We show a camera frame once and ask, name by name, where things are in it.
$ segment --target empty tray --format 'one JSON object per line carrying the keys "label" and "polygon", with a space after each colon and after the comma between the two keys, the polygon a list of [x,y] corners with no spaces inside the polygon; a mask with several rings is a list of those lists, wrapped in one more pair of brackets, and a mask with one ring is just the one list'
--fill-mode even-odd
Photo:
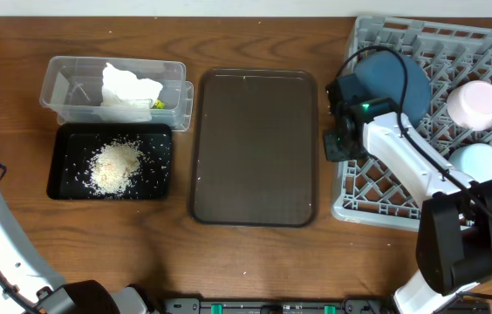
{"label": "empty tray", "polygon": [[301,227],[317,208],[318,101],[305,72],[202,78],[188,208],[198,221]]}
{"label": "empty tray", "polygon": [[[55,200],[158,199],[168,191],[171,130],[166,125],[135,123],[65,124],[58,129],[46,193]],[[118,195],[96,195],[91,180],[91,158],[115,140],[138,141],[140,171],[135,184]]]}

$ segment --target wooden tabletop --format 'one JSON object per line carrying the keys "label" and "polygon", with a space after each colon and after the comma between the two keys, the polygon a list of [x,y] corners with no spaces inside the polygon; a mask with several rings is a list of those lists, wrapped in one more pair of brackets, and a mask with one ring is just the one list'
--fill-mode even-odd
{"label": "wooden tabletop", "polygon": [[[339,222],[333,164],[319,144],[319,212],[303,229],[216,227],[186,210],[195,124],[174,134],[165,201],[53,201],[46,196],[56,114],[38,102],[54,56],[177,60],[196,87],[214,67],[291,69],[318,82],[319,133],[332,126],[324,86],[354,18],[0,17],[3,197],[68,282],[140,283],[155,297],[340,299],[387,296],[417,270],[416,234]],[[492,19],[441,22],[492,28]],[[492,282],[479,290],[492,293]]]}

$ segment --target crumpled tissue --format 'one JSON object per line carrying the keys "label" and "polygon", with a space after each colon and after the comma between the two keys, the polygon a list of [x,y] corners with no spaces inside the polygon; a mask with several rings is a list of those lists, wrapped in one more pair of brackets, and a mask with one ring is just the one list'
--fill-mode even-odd
{"label": "crumpled tissue", "polygon": [[149,121],[149,110],[161,90],[161,83],[150,78],[138,79],[130,71],[118,70],[107,63],[103,70],[103,102],[97,113],[106,122]]}

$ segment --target green indicator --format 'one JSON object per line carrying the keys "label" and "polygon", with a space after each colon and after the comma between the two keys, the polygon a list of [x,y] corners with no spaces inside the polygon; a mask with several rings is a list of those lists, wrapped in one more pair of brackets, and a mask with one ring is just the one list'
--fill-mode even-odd
{"label": "green indicator", "polygon": [[324,314],[335,314],[335,306],[326,305],[324,307]]}
{"label": "green indicator", "polygon": [[211,314],[222,314],[222,304],[212,304]]}

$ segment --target wire rack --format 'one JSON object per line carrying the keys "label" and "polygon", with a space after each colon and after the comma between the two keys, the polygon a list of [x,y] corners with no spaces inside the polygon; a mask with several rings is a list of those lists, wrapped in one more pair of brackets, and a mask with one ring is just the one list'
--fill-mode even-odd
{"label": "wire rack", "polygon": [[[419,134],[440,154],[492,140],[492,127],[473,132],[448,116],[446,99],[456,87],[471,80],[492,84],[492,30],[393,17],[359,17],[345,56],[369,45],[384,45],[412,56],[430,79],[432,101]],[[357,62],[348,67],[352,71]],[[420,210],[395,175],[378,160],[338,164],[333,184],[332,213],[342,221],[361,222],[416,231]]]}

